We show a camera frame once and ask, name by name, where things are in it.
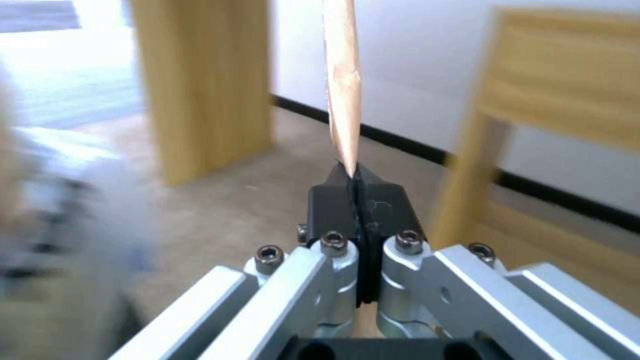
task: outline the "black baseboard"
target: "black baseboard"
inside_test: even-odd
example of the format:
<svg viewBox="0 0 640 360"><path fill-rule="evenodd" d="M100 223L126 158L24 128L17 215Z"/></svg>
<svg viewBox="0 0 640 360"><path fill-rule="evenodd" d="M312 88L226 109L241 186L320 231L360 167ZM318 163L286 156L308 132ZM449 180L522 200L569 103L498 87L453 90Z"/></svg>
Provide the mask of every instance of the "black baseboard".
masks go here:
<svg viewBox="0 0 640 360"><path fill-rule="evenodd" d="M325 124L329 123L329 114L324 110L280 96L274 96L274 103L280 108L299 113L300 115L324 122ZM449 155L448 152L442 149L438 149L424 143L419 143L365 124L361 125L360 134L389 147L393 147L440 165L444 165L444 161L447 155ZM550 202L581 215L604 221L628 231L632 231L633 233L640 234L640 217L635 214L616 209L612 206L589 200L585 197L581 197L580 195L568 193L564 190L554 188L553 186L545 185L503 170L500 170L496 183L516 192L535 197L545 202Z"/></svg>

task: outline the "wooden chair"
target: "wooden chair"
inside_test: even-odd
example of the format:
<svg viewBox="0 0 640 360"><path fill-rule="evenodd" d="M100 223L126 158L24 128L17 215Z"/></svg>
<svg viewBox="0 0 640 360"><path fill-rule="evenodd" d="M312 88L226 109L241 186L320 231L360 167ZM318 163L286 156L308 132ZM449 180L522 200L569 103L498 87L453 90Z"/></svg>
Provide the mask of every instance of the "wooden chair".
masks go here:
<svg viewBox="0 0 640 360"><path fill-rule="evenodd" d="M436 249L482 241L510 268L549 261L640 314L640 258L489 201L517 125L640 152L640 18L501 10L430 227ZM478 222L508 236L483 237Z"/></svg>

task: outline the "silver metal bar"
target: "silver metal bar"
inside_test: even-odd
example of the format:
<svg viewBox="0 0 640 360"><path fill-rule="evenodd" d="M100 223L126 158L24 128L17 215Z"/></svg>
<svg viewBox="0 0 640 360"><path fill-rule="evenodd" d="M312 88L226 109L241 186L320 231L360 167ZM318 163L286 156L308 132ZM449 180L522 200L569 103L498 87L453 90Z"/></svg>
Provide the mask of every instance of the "silver metal bar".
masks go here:
<svg viewBox="0 0 640 360"><path fill-rule="evenodd" d="M194 359L257 291L253 276L216 266L111 360Z"/></svg>
<svg viewBox="0 0 640 360"><path fill-rule="evenodd" d="M298 247L200 359L275 359L292 336L310 336L335 297L331 261Z"/></svg>
<svg viewBox="0 0 640 360"><path fill-rule="evenodd" d="M316 241L311 251L320 252L321 242ZM347 241L344 255L331 258L333 263L335 298L320 326L314 332L315 338L345 338L353 332L356 311L356 282L358 279L358 247Z"/></svg>
<svg viewBox="0 0 640 360"><path fill-rule="evenodd" d="M507 279L616 359L640 358L640 319L550 264Z"/></svg>
<svg viewBox="0 0 640 360"><path fill-rule="evenodd" d="M422 251L404 254L395 246L395 237L383 245L380 297L376 325L388 338L435 338L433 315L406 289L407 271L417 271L425 257L432 255L426 241Z"/></svg>
<svg viewBox="0 0 640 360"><path fill-rule="evenodd" d="M435 252L407 288L454 337L487 334L517 359L607 359L461 245Z"/></svg>

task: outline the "wooden furniture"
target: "wooden furniture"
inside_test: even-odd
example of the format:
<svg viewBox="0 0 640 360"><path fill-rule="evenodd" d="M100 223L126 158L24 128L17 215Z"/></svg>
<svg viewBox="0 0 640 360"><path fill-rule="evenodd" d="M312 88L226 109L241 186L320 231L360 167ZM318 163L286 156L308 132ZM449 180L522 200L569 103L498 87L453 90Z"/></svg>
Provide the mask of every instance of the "wooden furniture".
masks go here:
<svg viewBox="0 0 640 360"><path fill-rule="evenodd" d="M268 2L131 4L166 182L269 148Z"/></svg>
<svg viewBox="0 0 640 360"><path fill-rule="evenodd" d="M510 268L550 261L640 314L640 258L489 201L517 125L640 152L640 18L499 12L430 234L436 249L486 242Z"/></svg>

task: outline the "screw head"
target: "screw head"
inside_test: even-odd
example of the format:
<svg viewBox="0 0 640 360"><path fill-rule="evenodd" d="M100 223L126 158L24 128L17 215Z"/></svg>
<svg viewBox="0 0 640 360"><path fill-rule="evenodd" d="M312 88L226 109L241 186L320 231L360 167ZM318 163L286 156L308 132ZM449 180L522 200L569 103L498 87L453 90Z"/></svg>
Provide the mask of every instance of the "screw head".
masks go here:
<svg viewBox="0 0 640 360"><path fill-rule="evenodd" d="M320 249L330 258L339 258L347 254L347 239L338 231L328 231L320 238Z"/></svg>
<svg viewBox="0 0 640 360"><path fill-rule="evenodd" d="M414 230L401 230L396 234L396 249L406 255L422 252L422 236Z"/></svg>
<svg viewBox="0 0 640 360"><path fill-rule="evenodd" d="M307 224L298 224L298 242L306 243L307 242Z"/></svg>
<svg viewBox="0 0 640 360"><path fill-rule="evenodd" d="M261 274L271 275L284 261L284 252L276 245L261 246L253 257L255 269Z"/></svg>
<svg viewBox="0 0 640 360"><path fill-rule="evenodd" d="M478 259L490 267L493 267L495 263L495 253L489 245L485 243L470 243L467 245L467 249L469 249L473 255L477 256Z"/></svg>

